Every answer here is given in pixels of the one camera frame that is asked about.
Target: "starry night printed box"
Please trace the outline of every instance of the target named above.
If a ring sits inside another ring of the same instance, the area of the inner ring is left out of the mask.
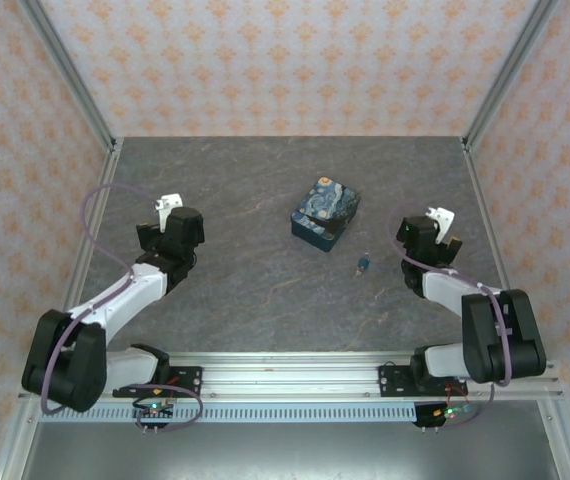
[[[329,252],[352,221],[361,196],[321,177],[292,213],[292,233]]]

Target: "orange floral wallpaper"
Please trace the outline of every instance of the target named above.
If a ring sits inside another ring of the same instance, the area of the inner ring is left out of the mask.
[[[0,0],[0,443],[40,315],[60,307],[104,152],[16,0]]]
[[[45,0],[117,136],[463,135],[535,0]]]
[[[561,0],[474,152],[516,286],[570,395],[570,0]]]

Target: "purple cable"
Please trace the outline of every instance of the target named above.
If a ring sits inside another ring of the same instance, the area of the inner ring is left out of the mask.
[[[494,308],[494,315],[496,316],[496,320],[498,321],[499,334],[501,337],[501,346],[503,348],[503,357],[505,358],[505,377],[503,378],[502,381],[499,382],[499,385],[501,387],[506,387],[507,385],[509,385],[509,382],[512,379],[512,358],[511,358],[511,355],[509,352],[509,341],[507,338],[507,328],[505,327],[505,319],[503,318],[503,312],[501,311],[501,306],[498,303],[498,300],[496,300],[496,296],[488,287],[486,287],[485,285],[483,285],[480,282],[475,282],[474,280],[466,277],[465,275],[461,275],[460,273],[457,273],[457,272],[456,273],[449,272],[449,271],[442,269],[442,268],[435,268],[435,267],[432,267],[430,265],[426,265],[424,263],[418,262],[418,261],[414,260],[413,258],[409,258],[407,255],[405,255],[405,252],[403,252],[403,250],[398,245],[398,243],[396,243],[396,239],[394,238],[394,236],[390,233],[390,224],[392,221],[392,217],[396,216],[396,213],[398,212],[398,210],[400,210],[401,208],[405,209],[408,207],[418,207],[418,208],[422,209],[423,211],[425,211],[425,208],[423,208],[421,205],[418,205],[416,203],[405,203],[405,204],[398,206],[394,210],[392,210],[392,213],[387,218],[387,235],[390,239],[390,242],[392,243],[392,247],[394,248],[394,250],[396,250],[396,252],[406,262],[411,263],[412,265],[414,265],[418,268],[422,268],[424,270],[427,270],[428,272],[439,273],[441,275],[446,275],[448,277],[456,278],[456,279],[470,285],[471,287],[478,288],[481,292],[483,292],[485,295],[487,295],[489,297],[489,300],[492,303],[492,307]]]
[[[67,339],[72,334],[74,329],[78,326],[78,324],[81,323],[81,321],[83,319],[88,317],[92,312],[94,312],[95,309],[102,307],[107,302],[116,298],[121,293],[123,293],[125,290],[127,290],[134,280],[134,271],[132,270],[132,267],[125,260],[120,258],[118,255],[116,255],[115,253],[111,252],[107,248],[100,245],[96,241],[96,239],[94,238],[92,233],[89,231],[89,226],[87,225],[87,220],[85,218],[85,211],[87,210],[87,204],[89,203],[90,199],[94,195],[96,195],[101,190],[105,190],[106,188],[120,188],[122,190],[128,190],[132,193],[135,193],[139,196],[142,196],[142,197],[149,199],[151,202],[156,203],[155,199],[151,195],[149,195],[147,192],[140,190],[136,187],[132,187],[131,185],[126,185],[124,183],[104,183],[104,184],[99,185],[98,187],[90,190],[87,193],[87,195],[85,195],[85,198],[83,199],[83,202],[81,203],[81,212],[80,212],[81,223],[83,224],[83,229],[85,231],[85,237],[89,240],[89,242],[92,244],[92,246],[95,249],[104,253],[109,258],[117,261],[121,265],[123,265],[127,269],[127,271],[129,272],[129,275],[128,275],[127,279],[125,280],[125,282],[123,282],[123,284],[120,287],[118,287],[116,290],[114,290],[109,295],[105,296],[105,298],[102,298],[101,300],[96,302],[92,307],[87,308],[86,310],[83,310],[76,318],[74,318],[72,320],[72,322],[67,326],[67,328],[63,331],[63,334],[58,339],[58,342],[56,342],[56,345],[54,346],[54,349],[52,350],[52,354],[49,357],[49,362],[47,363],[47,368],[45,369],[45,376],[43,377],[43,386],[41,388],[41,410],[42,410],[44,415],[53,415],[55,413],[60,412],[61,410],[63,410],[65,408],[63,405],[61,405],[60,407],[51,409],[47,405],[47,397],[49,395],[49,386],[52,382],[52,374],[54,373],[54,367],[56,366],[56,361],[58,360],[58,357],[61,354],[61,350],[63,349],[65,342],[67,341]]]
[[[192,397],[194,400],[196,400],[198,402],[198,413],[196,413],[196,415],[194,415],[192,418],[190,418],[186,422],[174,423],[174,424],[166,426],[165,428],[156,430],[157,433],[172,432],[174,430],[178,430],[179,428],[188,427],[191,424],[195,423],[199,418],[201,418],[203,416],[203,408],[204,408],[203,400],[201,400],[201,397],[199,397],[196,393],[192,392],[191,390],[187,390],[186,388],[175,387],[174,385],[150,385],[147,383],[146,384],[128,385],[125,388],[144,388],[144,389],[148,389],[148,390],[155,390],[155,389],[172,390],[174,392],[184,393],[184,394]],[[147,427],[141,421],[141,419],[142,419],[143,415],[146,414],[147,412],[149,412],[150,410],[151,410],[151,408],[142,409],[136,415],[136,426],[138,428],[140,428],[141,430],[143,430],[143,432],[145,432]]]

